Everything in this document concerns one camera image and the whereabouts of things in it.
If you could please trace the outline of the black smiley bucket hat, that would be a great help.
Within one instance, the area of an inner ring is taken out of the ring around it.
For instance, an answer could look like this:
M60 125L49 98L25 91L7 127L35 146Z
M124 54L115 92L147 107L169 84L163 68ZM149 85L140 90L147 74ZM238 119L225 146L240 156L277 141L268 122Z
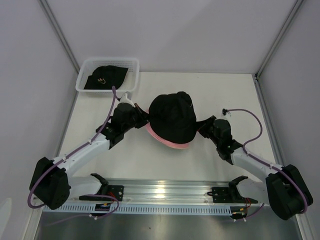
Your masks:
M129 69L114 65L100 66L88 76L85 90L112 90L119 89L126 78Z

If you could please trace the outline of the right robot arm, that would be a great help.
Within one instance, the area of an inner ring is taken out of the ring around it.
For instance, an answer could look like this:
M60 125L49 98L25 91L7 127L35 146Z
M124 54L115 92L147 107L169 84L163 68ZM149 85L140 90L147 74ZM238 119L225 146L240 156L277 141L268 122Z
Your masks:
M231 125L226 118L210 118L197 122L199 134L210 139L219 157L258 178L254 181L241 176L230 182L228 197L233 202L243 198L267 204L282 220L297 214L304 214L313 204L313 197L299 170L292 164L282 166L259 158L237 142L231 133Z

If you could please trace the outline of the beige bucket hat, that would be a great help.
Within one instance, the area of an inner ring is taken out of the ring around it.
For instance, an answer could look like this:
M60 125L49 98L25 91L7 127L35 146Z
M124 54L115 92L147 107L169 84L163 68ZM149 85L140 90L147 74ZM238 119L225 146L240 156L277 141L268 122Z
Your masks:
M189 144L177 144L174 148L179 150L184 150L189 148Z

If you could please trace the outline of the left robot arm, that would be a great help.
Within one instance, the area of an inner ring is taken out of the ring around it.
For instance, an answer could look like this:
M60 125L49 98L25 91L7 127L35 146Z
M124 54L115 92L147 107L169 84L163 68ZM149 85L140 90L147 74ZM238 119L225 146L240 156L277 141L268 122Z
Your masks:
M74 174L89 161L123 140L129 130L139 129L149 121L148 114L136 103L119 103L107 123L82 146L55 159L41 158L35 166L29 190L51 210L58 209L68 199L105 200L108 181L97 173L87 177Z

